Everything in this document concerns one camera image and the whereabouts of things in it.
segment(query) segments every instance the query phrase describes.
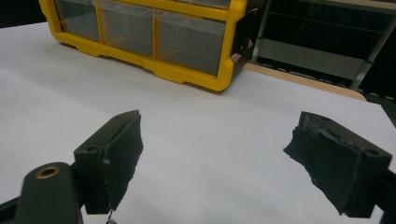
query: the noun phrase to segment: white tabletop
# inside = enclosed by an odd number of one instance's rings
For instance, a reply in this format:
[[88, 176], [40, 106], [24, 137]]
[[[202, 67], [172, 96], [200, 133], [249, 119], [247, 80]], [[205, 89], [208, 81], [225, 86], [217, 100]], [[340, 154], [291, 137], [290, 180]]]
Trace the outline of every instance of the white tabletop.
[[395, 154], [396, 129], [380, 105], [248, 70], [222, 93], [204, 91], [61, 45], [46, 23], [0, 29], [0, 202], [19, 196], [37, 166], [71, 164], [85, 139], [134, 109], [145, 149], [114, 214], [120, 224], [378, 223], [382, 215], [338, 216], [282, 151], [308, 111]]

